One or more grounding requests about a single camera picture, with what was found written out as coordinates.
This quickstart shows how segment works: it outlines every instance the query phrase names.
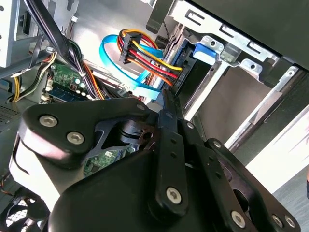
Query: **motherboard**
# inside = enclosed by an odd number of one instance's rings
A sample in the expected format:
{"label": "motherboard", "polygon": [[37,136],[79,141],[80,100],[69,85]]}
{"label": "motherboard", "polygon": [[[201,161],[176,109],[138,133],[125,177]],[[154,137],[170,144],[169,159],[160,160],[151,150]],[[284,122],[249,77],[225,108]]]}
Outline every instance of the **motherboard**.
{"label": "motherboard", "polygon": [[133,153],[135,149],[129,145],[124,150],[110,150],[94,157],[89,158],[84,166],[85,177],[109,166],[110,164],[118,161],[119,159]]}
{"label": "motherboard", "polygon": [[47,80],[42,101],[53,99],[57,102],[89,100],[89,95],[80,75],[62,63],[51,66],[51,77]]}

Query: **black mounting arm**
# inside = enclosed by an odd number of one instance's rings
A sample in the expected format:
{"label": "black mounting arm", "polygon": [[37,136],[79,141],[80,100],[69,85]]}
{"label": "black mounting arm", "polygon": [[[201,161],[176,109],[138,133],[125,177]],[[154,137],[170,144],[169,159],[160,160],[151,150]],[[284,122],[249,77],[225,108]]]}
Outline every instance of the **black mounting arm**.
{"label": "black mounting arm", "polygon": [[43,168],[51,176],[52,169],[80,169],[102,150],[140,145],[68,186],[52,207],[49,231],[300,231],[223,144],[203,144],[170,93],[163,96],[159,113],[126,98],[37,105],[23,114],[11,165],[30,176],[18,150],[33,152],[41,164],[47,159]]}

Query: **fan grille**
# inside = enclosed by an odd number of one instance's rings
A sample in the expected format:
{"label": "fan grille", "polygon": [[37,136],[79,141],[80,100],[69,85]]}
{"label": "fan grille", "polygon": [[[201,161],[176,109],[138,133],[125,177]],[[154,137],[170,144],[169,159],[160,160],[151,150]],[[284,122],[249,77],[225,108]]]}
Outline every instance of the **fan grille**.
{"label": "fan grille", "polygon": [[[21,200],[18,205],[23,205],[23,206],[27,206],[26,202],[24,200]],[[17,212],[16,214],[10,215],[7,219],[6,219],[6,225],[9,227],[10,225],[12,225],[14,222],[25,218],[27,215],[27,209],[22,210]],[[21,232],[26,232],[28,226],[24,226],[23,229],[21,230]]]}

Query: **green circuit board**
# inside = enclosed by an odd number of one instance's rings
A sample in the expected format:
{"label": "green circuit board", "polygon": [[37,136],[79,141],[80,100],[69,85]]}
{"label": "green circuit board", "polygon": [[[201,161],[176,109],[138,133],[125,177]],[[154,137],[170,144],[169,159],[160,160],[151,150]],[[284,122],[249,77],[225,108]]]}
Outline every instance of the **green circuit board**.
{"label": "green circuit board", "polygon": [[109,166],[116,160],[133,153],[135,150],[129,146],[126,150],[110,150],[105,153],[96,155],[89,158],[84,166],[84,175],[90,176],[91,174]]}
{"label": "green circuit board", "polygon": [[53,82],[75,91],[84,84],[81,76],[64,64],[53,64]]}

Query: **screw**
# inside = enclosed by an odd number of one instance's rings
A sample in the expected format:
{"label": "screw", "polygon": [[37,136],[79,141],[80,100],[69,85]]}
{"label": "screw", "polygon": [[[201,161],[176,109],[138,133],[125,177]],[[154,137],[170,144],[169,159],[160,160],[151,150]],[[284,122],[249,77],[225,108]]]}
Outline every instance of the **screw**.
{"label": "screw", "polygon": [[281,220],[276,215],[273,215],[272,219],[274,219],[274,221],[277,223],[278,226],[283,228],[283,224],[282,224]]}
{"label": "screw", "polygon": [[46,52],[48,52],[48,53],[54,53],[56,50],[53,48],[53,47],[51,47],[51,46],[47,46],[46,48],[45,48],[45,50],[46,50]]}
{"label": "screw", "polygon": [[231,216],[236,225],[238,225],[242,229],[245,228],[245,219],[243,219],[242,215],[239,212],[232,211]]}
{"label": "screw", "polygon": [[143,107],[143,106],[140,105],[140,104],[137,104],[137,108],[139,108],[140,110],[145,110],[145,107]]}
{"label": "screw", "polygon": [[291,227],[296,228],[295,223],[293,222],[293,220],[289,216],[285,215],[284,218],[285,218],[286,222],[289,223],[289,225]]}
{"label": "screw", "polygon": [[54,127],[58,123],[57,119],[50,115],[40,117],[39,122],[45,127]]}
{"label": "screw", "polygon": [[213,144],[217,147],[217,148],[221,148],[221,144],[218,141],[214,141]]}
{"label": "screw", "polygon": [[166,190],[166,195],[168,197],[168,199],[173,202],[174,204],[180,204],[180,202],[182,201],[182,196],[181,194],[178,192],[177,189],[173,188],[173,187],[169,187]]}
{"label": "screw", "polygon": [[170,118],[173,118],[173,115],[172,115],[171,113],[169,113],[169,112],[167,112],[166,115],[167,115],[168,117],[170,117]]}
{"label": "screw", "polygon": [[190,129],[193,129],[193,128],[194,128],[194,125],[193,125],[191,122],[188,122],[188,123],[187,123],[187,126],[188,126]]}
{"label": "screw", "polygon": [[73,131],[67,135],[67,140],[72,144],[79,145],[84,142],[84,137],[82,134]]}

